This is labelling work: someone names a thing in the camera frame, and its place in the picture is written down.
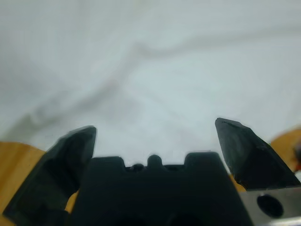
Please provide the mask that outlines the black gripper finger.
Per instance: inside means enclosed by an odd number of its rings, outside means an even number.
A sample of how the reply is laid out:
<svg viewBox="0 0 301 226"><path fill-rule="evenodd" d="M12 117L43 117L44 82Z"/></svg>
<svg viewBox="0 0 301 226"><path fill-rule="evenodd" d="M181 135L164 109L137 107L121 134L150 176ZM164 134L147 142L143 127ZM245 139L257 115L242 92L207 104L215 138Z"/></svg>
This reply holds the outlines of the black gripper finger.
<svg viewBox="0 0 301 226"><path fill-rule="evenodd" d="M300 186L274 149L238 121L217 118L222 154L235 181L245 190Z"/></svg>
<svg viewBox="0 0 301 226"><path fill-rule="evenodd" d="M85 126L60 137L18 188L3 215L17 226L64 226L69 198L79 190L93 156L96 128Z"/></svg>

